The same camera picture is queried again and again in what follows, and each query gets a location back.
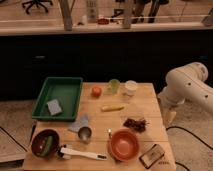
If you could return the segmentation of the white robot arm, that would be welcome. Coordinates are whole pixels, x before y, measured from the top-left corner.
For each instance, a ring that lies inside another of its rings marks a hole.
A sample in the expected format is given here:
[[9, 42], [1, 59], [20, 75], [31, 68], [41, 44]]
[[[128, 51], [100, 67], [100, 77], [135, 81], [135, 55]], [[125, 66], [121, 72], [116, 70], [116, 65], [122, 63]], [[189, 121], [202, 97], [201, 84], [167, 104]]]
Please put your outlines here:
[[169, 126], [176, 116], [174, 108], [186, 99], [197, 103], [213, 114], [213, 88], [205, 84], [207, 67], [200, 62], [174, 68], [166, 74], [166, 86], [157, 95], [164, 126]]

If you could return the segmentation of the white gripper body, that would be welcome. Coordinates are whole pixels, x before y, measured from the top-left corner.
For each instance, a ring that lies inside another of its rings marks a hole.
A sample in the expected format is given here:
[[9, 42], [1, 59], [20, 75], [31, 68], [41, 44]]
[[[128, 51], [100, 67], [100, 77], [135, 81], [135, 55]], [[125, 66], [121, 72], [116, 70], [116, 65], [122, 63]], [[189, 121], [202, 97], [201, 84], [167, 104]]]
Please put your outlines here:
[[161, 113], [164, 126], [169, 126], [176, 116], [176, 111], [171, 106], [161, 105]]

